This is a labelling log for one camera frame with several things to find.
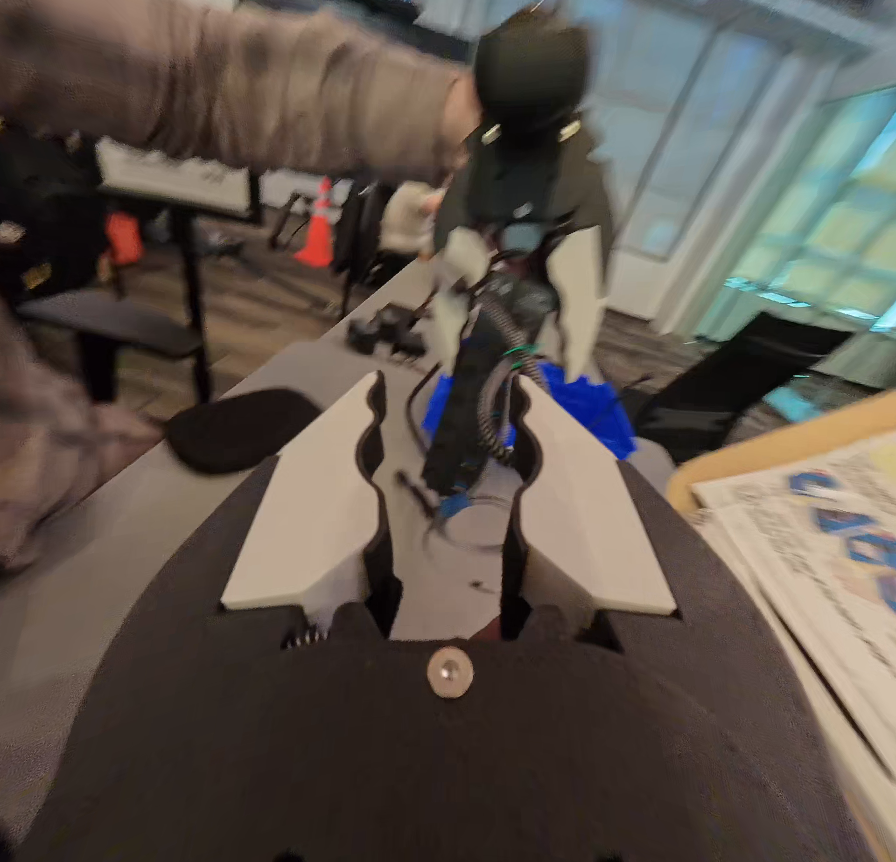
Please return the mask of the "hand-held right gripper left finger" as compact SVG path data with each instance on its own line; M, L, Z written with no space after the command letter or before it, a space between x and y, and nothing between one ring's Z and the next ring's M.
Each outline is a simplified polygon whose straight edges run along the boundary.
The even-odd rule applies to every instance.
M380 634L397 616L385 495L385 375L368 373L280 451L222 595L225 610L297 607L329 632L347 603Z

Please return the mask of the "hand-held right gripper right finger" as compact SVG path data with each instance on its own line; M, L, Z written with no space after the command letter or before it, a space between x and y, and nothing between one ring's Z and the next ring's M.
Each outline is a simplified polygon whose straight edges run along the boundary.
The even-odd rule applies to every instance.
M511 468L521 479L502 550L502 635L539 607L573 633L604 612L672 617L677 602L616 457L534 380L515 377Z

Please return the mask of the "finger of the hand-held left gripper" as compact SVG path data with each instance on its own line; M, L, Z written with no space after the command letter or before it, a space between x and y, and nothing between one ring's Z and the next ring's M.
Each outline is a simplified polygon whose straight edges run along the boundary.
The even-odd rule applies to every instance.
M471 304L469 291L489 270L491 250L475 230L458 227L430 263L434 296L429 304L429 351L442 370L453 370Z
M599 226L572 232L551 252L551 285L558 297L556 319L566 383L590 367L607 306L604 254Z

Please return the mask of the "person's left forearm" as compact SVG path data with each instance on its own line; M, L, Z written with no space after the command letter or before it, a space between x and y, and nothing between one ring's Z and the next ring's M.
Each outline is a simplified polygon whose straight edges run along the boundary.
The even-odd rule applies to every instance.
M2 0L2 115L257 173L438 186L450 63L320 10Z

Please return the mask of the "person's left hand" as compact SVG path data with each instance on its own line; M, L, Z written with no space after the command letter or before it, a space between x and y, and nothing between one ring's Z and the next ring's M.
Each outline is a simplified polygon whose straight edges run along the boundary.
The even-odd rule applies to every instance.
M461 148L482 118L476 84L468 71L456 75L446 97L442 116L442 139L452 149Z

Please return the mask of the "black battery chargers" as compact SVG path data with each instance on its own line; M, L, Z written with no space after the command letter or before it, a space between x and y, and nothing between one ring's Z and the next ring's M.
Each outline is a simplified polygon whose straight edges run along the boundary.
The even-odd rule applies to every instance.
M355 353L373 356L385 345L388 353L407 360L417 360L427 354L427 343L417 325L423 318L424 307L408 308L388 303L368 321L350 319L345 341Z

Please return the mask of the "blue plastic bin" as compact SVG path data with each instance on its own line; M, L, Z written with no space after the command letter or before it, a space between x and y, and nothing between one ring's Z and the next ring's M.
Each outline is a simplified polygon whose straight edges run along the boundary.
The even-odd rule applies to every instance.
M618 460L627 460L636 451L633 427L613 386L585 375L566 383L563 370L545 359L539 367L557 403ZM453 380L443 373L426 376L409 398L409 424L423 451L434 438Z

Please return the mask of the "instruction sheet on stand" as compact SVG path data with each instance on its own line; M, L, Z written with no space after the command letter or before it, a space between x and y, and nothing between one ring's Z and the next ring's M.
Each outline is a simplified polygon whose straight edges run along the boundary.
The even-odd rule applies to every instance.
M683 465L666 492L672 507L692 519L700 535L720 554L770 623L798 674L847 795L868 823L868 828L879 832L880 840L889 846L890 855L894 855L894 777L887 774L822 674L763 598L743 562L722 537L721 529L712 523L711 512L703 509L694 496L693 486L702 480L789 465L894 433L894 405L894 391L889 390L804 424L772 431L704 455Z

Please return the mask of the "black foam wrist rest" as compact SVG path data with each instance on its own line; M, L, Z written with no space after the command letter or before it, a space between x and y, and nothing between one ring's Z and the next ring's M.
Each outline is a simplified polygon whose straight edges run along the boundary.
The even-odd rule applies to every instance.
M317 403L295 390L267 388L183 410L167 422L163 437L190 471L230 475L277 455L321 414Z

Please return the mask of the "orange traffic cone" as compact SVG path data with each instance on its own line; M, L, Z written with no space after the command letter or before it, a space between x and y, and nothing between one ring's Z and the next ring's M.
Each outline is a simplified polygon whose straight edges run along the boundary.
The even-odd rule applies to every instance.
M324 176L308 218L305 243L293 254L300 264L313 269L326 269L333 259L333 232L330 222L332 181Z

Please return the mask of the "printed instruction sheet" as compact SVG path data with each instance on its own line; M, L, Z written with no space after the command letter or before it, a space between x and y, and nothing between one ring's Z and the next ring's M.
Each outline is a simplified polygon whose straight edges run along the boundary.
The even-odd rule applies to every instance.
M894 433L693 494L893 778Z

